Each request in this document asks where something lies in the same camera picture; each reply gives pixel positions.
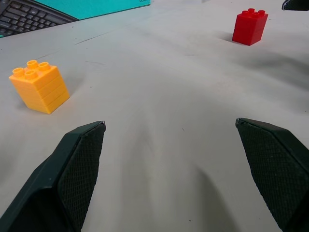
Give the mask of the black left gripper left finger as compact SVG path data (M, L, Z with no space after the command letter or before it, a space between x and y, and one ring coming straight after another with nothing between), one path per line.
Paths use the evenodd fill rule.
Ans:
M66 133L0 218L2 232L79 232L97 182L104 121Z

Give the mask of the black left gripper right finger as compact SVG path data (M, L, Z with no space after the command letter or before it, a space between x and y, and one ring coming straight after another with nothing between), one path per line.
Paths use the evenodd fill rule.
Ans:
M253 180L279 228L309 230L309 150L287 129L247 118L236 128Z

